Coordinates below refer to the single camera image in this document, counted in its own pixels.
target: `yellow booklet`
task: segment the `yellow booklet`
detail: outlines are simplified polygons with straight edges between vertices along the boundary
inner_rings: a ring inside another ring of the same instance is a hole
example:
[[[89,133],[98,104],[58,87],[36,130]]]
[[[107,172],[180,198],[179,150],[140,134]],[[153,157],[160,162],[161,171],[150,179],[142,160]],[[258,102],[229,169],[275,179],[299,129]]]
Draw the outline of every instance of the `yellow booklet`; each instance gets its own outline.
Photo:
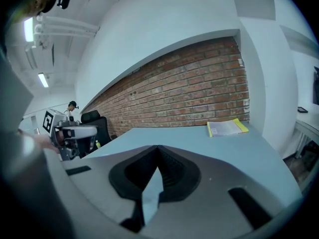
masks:
[[[207,122],[209,137],[247,133],[249,130],[239,119],[223,122]]]

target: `floor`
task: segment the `floor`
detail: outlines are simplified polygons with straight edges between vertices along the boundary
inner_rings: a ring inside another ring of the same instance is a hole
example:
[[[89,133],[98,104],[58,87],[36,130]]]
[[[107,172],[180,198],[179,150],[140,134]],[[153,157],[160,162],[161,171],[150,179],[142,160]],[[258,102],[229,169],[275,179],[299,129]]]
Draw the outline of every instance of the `floor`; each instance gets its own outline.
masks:
[[[294,178],[296,179],[298,185],[300,186],[302,182],[310,174],[312,168],[314,167],[316,161],[319,159],[319,153],[313,151],[305,151],[301,158],[296,159],[295,156],[291,156],[284,160]]]

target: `yellow bottle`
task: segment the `yellow bottle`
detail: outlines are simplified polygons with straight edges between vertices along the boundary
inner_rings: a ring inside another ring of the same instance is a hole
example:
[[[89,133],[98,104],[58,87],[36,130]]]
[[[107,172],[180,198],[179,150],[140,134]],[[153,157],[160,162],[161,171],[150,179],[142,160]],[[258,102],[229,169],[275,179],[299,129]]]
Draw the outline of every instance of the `yellow bottle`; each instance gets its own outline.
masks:
[[[98,147],[98,149],[101,148],[101,144],[99,143],[98,140],[95,141],[95,144],[96,144],[96,146]]]

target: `fluorescent light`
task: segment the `fluorescent light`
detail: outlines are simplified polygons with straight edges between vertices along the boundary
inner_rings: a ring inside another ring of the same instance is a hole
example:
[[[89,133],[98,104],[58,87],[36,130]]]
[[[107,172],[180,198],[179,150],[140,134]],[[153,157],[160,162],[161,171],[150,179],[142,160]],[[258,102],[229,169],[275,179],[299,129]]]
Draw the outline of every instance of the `fluorescent light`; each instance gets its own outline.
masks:
[[[40,74],[38,74],[38,76],[39,76],[39,78],[40,78],[40,80],[41,80],[43,86],[44,86],[45,88],[48,88],[49,85],[48,85],[48,83],[46,82],[46,79],[45,79],[44,74],[43,74],[43,73],[40,73]]]
[[[24,21],[24,36],[27,42],[33,42],[33,18]]]

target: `brick wall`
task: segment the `brick wall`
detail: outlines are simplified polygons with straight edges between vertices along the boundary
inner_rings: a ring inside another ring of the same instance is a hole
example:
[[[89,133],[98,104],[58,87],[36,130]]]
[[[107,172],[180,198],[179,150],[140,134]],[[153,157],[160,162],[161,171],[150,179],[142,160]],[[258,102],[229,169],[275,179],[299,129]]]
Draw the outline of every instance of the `brick wall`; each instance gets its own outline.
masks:
[[[91,103],[109,133],[133,127],[205,125],[249,119],[246,72],[232,37],[168,53],[123,78]]]

